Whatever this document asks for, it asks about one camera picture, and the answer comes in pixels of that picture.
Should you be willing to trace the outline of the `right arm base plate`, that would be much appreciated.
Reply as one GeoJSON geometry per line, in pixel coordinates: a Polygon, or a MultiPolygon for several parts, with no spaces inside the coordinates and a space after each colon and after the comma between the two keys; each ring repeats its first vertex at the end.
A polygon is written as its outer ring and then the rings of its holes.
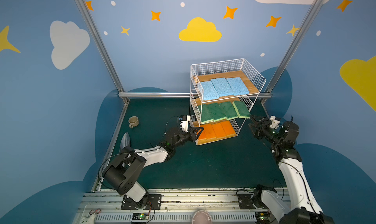
{"type": "Polygon", "coordinates": [[[238,193],[237,198],[240,209],[264,209],[264,206],[253,201],[251,193],[238,193]]]}

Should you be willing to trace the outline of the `orange sponge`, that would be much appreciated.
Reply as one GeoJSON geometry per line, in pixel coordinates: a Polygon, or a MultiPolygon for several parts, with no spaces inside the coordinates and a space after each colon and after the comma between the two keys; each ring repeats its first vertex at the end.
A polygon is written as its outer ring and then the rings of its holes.
{"type": "Polygon", "coordinates": [[[203,128],[200,132],[201,133],[200,133],[200,136],[198,137],[198,144],[204,144],[207,141],[205,128],[203,128]]]}
{"type": "Polygon", "coordinates": [[[216,139],[216,134],[214,132],[212,124],[205,124],[205,125],[203,125],[203,128],[204,128],[203,132],[206,135],[206,140],[215,140],[216,139]]]}
{"type": "Polygon", "coordinates": [[[232,124],[230,121],[223,121],[220,123],[225,134],[226,134],[226,137],[236,137],[237,136],[237,133],[236,131],[234,130],[232,124]]]}
{"type": "Polygon", "coordinates": [[[221,123],[212,124],[212,128],[217,139],[226,138],[227,134],[225,133],[221,123]]]}

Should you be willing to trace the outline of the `green sponge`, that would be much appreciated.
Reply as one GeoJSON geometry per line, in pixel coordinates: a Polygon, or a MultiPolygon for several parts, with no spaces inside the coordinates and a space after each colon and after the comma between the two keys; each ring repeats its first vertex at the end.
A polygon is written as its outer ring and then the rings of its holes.
{"type": "Polygon", "coordinates": [[[251,114],[246,106],[246,104],[242,101],[234,101],[232,103],[234,109],[236,110],[238,117],[243,119],[250,119],[251,114]]]}
{"type": "Polygon", "coordinates": [[[219,106],[225,113],[227,120],[236,119],[239,117],[231,102],[222,102],[219,103],[219,106]]]}
{"type": "Polygon", "coordinates": [[[216,102],[207,105],[214,122],[226,120],[226,114],[216,102]]]}

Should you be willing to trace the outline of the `white wire wooden shelf rack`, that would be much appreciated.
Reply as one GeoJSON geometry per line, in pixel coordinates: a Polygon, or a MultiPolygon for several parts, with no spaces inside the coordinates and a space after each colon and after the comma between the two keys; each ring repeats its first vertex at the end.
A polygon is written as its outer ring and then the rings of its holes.
{"type": "MultiPolygon", "coordinates": [[[[201,64],[192,64],[190,68],[191,84],[190,84],[190,115],[191,115],[191,126],[203,127],[201,123],[201,108],[203,104],[211,103],[222,103],[222,102],[231,102],[242,101],[246,104],[249,112],[252,110],[256,99],[259,97],[262,88],[266,83],[266,79],[259,71],[257,71],[246,59],[234,59],[227,61],[211,62],[211,63],[201,63],[201,64]],[[211,81],[215,78],[233,78],[240,77],[244,82],[246,87],[249,90],[249,94],[246,95],[232,95],[219,97],[219,99],[204,101],[202,96],[202,86],[201,82],[211,81]]],[[[236,118],[231,120],[221,120],[217,122],[210,122],[206,124],[215,124],[221,123],[223,121],[230,121],[234,130],[239,135],[242,126],[244,125],[247,119],[236,118]]],[[[204,144],[224,140],[224,139],[215,139],[207,140],[204,144]]]]}

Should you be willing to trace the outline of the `blue sponge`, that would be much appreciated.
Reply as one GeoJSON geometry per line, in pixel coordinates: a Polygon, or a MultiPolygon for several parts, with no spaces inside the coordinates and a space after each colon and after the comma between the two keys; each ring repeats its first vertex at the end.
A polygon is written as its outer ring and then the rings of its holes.
{"type": "Polygon", "coordinates": [[[213,83],[211,81],[201,82],[202,86],[202,96],[204,101],[211,101],[219,99],[219,94],[216,91],[213,83]]]}
{"type": "Polygon", "coordinates": [[[240,77],[227,78],[226,80],[234,92],[234,95],[246,95],[250,93],[240,77]]]}
{"type": "Polygon", "coordinates": [[[232,96],[234,91],[227,82],[226,78],[215,78],[211,79],[211,82],[217,91],[219,97],[232,96]]]}

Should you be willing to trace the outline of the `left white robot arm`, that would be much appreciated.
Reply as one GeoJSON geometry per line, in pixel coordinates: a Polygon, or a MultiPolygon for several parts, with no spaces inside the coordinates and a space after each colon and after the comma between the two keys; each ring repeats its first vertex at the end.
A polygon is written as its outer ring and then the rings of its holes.
{"type": "Polygon", "coordinates": [[[203,133],[203,127],[190,127],[185,132],[181,128],[171,128],[157,146],[150,149],[124,147],[109,162],[101,176],[119,195],[125,195],[136,203],[146,204],[147,191],[137,182],[142,170],[150,165],[163,163],[175,155],[176,148],[186,142],[194,142],[203,133]]]}

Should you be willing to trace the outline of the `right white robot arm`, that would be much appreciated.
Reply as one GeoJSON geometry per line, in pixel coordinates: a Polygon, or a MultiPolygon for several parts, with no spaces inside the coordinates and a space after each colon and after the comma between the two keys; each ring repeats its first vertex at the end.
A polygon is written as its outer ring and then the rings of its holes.
{"type": "Polygon", "coordinates": [[[271,152],[281,170],[290,195],[287,205],[272,187],[258,185],[252,195],[252,205],[267,208],[279,224],[332,224],[316,201],[304,174],[302,158],[295,149],[299,126],[292,120],[252,116],[249,127],[256,139],[271,144],[271,152]]]}

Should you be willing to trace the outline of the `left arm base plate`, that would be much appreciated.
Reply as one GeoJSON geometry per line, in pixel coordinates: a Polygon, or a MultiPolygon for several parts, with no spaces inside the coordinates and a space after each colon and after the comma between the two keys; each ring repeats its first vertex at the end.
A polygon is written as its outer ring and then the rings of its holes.
{"type": "Polygon", "coordinates": [[[149,194],[146,193],[144,197],[136,202],[130,197],[124,195],[121,210],[145,210],[145,209],[155,209],[160,210],[162,203],[162,196],[161,194],[149,194]]]}

